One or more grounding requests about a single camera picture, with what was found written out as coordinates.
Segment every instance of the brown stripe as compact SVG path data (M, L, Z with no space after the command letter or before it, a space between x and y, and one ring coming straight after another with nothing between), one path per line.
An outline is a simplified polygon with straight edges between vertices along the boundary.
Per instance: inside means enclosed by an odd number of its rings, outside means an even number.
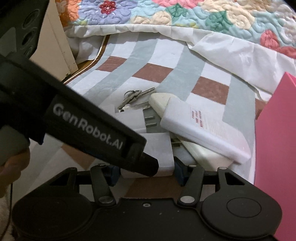
M168 67L148 63L135 73L133 77L161 83L172 70Z
M107 35L106 38L105 38L105 41L103 43L103 46L102 46L102 49L101 49L101 52L99 53L98 57L96 58L96 60L90 64L89 66L87 66L83 71L81 71L81 68L76 71L74 74L70 75L66 80L62 81L63 84L68 84L69 82L71 82L73 79L75 79L77 76L83 74L85 71L89 70L90 68L92 68L93 66L95 66L98 61L101 59L101 57L103 56L105 50L106 50L106 46L108 44L108 41L109 41L109 38L110 38L110 35ZM74 78L72 78L76 73L78 73L79 71L81 71L81 73L79 73L78 75L76 75Z
M70 156L72 159L78 163L83 169L87 170L90 165L94 162L95 158L79 151L66 144L62 145L62 149Z
M178 199L182 187L174 176L137 178L129 188L127 198L174 198Z
M229 87L219 82L200 77L194 86L192 93L213 100L220 104L226 104Z
M126 58L110 56L101 66L96 70L112 72L126 61Z
M255 119L258 119L258 116L260 115L265 105L266 105L266 102L255 99Z

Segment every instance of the bed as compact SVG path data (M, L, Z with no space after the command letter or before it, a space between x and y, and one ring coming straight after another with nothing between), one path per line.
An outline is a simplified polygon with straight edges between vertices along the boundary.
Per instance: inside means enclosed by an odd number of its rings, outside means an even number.
M156 87L177 95L243 133L252 158L230 168L254 182L254 120L283 73L296 75L295 12L283 1L56 0L56 5L76 60L98 57L70 88L97 106L118 106L131 89ZM144 115L157 116L152 109ZM163 130L158 124L147 131ZM16 200L67 167L87 170L98 162L50 136L42 146L32 143L31 153L30 166L14 186ZM174 154L194 161L185 150ZM130 182L121 181L128 190Z

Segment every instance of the white cabinet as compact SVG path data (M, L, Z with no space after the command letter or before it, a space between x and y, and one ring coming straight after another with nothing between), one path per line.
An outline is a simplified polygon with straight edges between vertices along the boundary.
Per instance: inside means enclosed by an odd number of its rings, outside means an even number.
M58 80L78 70L54 0L50 0L37 50L30 59Z

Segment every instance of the cable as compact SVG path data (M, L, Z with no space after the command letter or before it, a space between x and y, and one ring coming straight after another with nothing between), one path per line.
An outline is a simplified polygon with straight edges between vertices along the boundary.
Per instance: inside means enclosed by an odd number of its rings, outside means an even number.
M9 225L10 225L11 209L12 209L12 188L13 188L13 186L12 186L12 184L10 184L9 216L8 216L8 221L7 221L6 227L5 227L3 233L2 233L2 235L0 237L0 241L3 240L3 238L4 238L4 236L5 236L6 232L7 232L7 229L9 227Z

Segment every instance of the floral quilt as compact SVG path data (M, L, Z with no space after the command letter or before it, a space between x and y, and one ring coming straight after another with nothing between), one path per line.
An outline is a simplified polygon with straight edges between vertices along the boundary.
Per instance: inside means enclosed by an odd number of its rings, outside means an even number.
M296 59L296 13L282 0L55 0L63 27L154 24L221 32Z

